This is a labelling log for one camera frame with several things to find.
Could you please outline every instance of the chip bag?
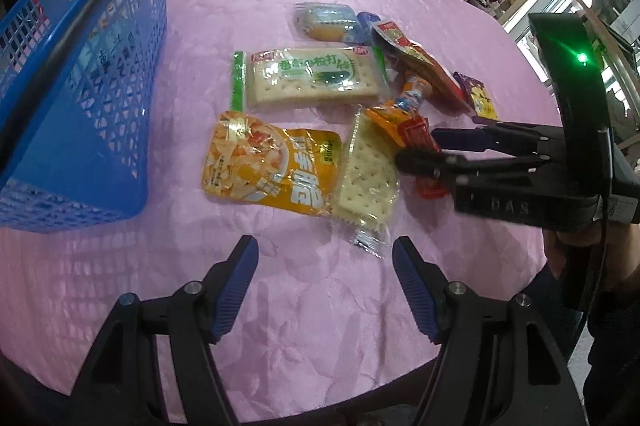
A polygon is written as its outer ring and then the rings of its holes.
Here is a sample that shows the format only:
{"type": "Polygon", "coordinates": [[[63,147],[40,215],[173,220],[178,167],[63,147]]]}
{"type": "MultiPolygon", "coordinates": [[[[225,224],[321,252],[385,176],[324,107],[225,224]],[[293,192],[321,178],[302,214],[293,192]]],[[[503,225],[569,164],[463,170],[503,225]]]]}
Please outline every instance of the chip bag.
{"type": "Polygon", "coordinates": [[[486,91],[482,81],[469,77],[460,72],[454,72],[453,77],[465,91],[467,102],[476,111],[471,120],[476,124],[491,124],[498,120],[494,102],[486,91]]]}
{"type": "Polygon", "coordinates": [[[202,187],[216,197],[323,215],[339,156],[340,137],[333,132],[284,130],[226,111],[214,130],[202,187]]]}
{"type": "Polygon", "coordinates": [[[413,72],[407,72],[402,92],[395,99],[389,99],[380,106],[367,108],[364,113],[380,126],[399,146],[404,141],[398,133],[398,125],[411,120],[418,113],[423,99],[433,91],[428,81],[413,72]]]}

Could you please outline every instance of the snack package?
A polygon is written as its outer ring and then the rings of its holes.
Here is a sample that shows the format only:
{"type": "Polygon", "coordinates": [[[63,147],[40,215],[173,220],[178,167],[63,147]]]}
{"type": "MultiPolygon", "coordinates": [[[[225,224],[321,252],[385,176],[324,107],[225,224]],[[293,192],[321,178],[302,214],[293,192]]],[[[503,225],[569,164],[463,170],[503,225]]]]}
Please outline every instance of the snack package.
{"type": "Polygon", "coordinates": [[[423,99],[433,91],[430,83],[416,73],[407,72],[405,78],[404,88],[398,97],[364,110],[365,115],[401,147],[404,147],[404,141],[398,133],[398,125],[415,117],[423,99]]]}
{"type": "Polygon", "coordinates": [[[388,98],[384,57],[370,46],[284,48],[245,59],[250,108],[372,105],[388,98]]]}
{"type": "Polygon", "coordinates": [[[360,110],[342,148],[332,214],[356,226],[353,243],[375,255],[388,245],[388,223],[398,197],[398,145],[360,110]]]}
{"type": "Polygon", "coordinates": [[[366,43],[372,44],[373,35],[371,34],[371,26],[373,23],[381,21],[380,16],[377,14],[372,14],[372,12],[358,12],[358,21],[362,25],[365,37],[367,38],[366,43]]]}
{"type": "Polygon", "coordinates": [[[495,112],[494,102],[491,100],[491,97],[489,97],[484,83],[460,72],[454,72],[453,77],[465,92],[467,102],[476,112],[476,114],[471,117],[471,120],[476,124],[491,124],[496,122],[498,120],[498,114],[495,112]]]}
{"type": "Polygon", "coordinates": [[[231,66],[231,101],[229,109],[242,111],[244,109],[244,82],[246,80],[246,67],[244,54],[234,52],[234,62],[231,66]]]}
{"type": "Polygon", "coordinates": [[[304,215],[328,212],[340,137],[322,130],[284,130],[225,111],[209,146],[202,187],[209,195],[304,215]]]}
{"type": "Polygon", "coordinates": [[[410,41],[394,22],[380,22],[373,25],[377,40],[382,41],[384,50],[398,57],[421,78],[429,81],[439,99],[434,95],[430,102],[448,115],[472,114],[465,93],[453,76],[435,57],[428,54],[418,43],[410,41]]]}
{"type": "MultiPolygon", "coordinates": [[[[400,123],[398,133],[402,137],[405,146],[428,148],[438,153],[442,151],[429,133],[429,121],[424,117],[418,115],[413,119],[400,123]]],[[[443,199],[449,194],[449,190],[438,179],[416,177],[415,187],[418,194],[427,200],[443,199]]]]}
{"type": "Polygon", "coordinates": [[[296,24],[316,41],[364,44],[365,31],[348,5],[334,3],[296,3],[296,24]]]}

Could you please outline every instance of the human hand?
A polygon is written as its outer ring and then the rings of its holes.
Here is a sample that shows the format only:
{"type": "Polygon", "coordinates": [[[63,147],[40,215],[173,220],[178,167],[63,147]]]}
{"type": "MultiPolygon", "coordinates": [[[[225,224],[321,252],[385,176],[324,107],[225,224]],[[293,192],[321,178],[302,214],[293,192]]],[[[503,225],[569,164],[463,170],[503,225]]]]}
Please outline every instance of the human hand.
{"type": "MultiPolygon", "coordinates": [[[[566,264],[566,246],[588,247],[600,243],[599,221],[575,233],[543,231],[545,255],[556,278],[566,264]]],[[[621,296],[640,290],[640,225],[610,222],[607,232],[606,272],[602,280],[605,291],[621,296]]]]}

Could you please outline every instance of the screw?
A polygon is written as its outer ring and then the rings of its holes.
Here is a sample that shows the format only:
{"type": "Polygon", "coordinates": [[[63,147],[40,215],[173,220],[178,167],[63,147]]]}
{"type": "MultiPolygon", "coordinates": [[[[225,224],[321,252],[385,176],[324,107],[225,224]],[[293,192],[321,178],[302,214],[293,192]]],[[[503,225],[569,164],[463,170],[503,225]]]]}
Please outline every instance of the screw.
{"type": "Polygon", "coordinates": [[[128,307],[136,300],[136,295],[133,292],[127,292],[118,298],[118,303],[123,307],[128,307]]]}
{"type": "Polygon", "coordinates": [[[187,294],[196,295],[202,290],[202,283],[199,281],[190,281],[187,285],[184,286],[184,291],[187,294]]]}
{"type": "Polygon", "coordinates": [[[460,281],[452,281],[449,284],[449,290],[456,296],[462,296],[466,292],[466,285],[460,281]]]}
{"type": "Polygon", "coordinates": [[[531,306],[531,298],[526,294],[518,294],[516,295],[516,303],[520,307],[530,307],[531,306]]]}

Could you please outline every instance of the yellow snack bag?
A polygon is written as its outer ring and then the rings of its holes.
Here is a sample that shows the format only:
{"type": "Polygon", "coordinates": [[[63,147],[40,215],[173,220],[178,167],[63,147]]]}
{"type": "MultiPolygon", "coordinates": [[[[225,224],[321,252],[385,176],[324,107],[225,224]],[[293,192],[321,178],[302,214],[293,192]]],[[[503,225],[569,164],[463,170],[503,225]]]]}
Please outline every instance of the yellow snack bag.
{"type": "Polygon", "coordinates": [[[202,188],[216,197],[323,215],[339,156],[340,137],[331,131],[284,130],[225,111],[211,139],[202,188]]]}

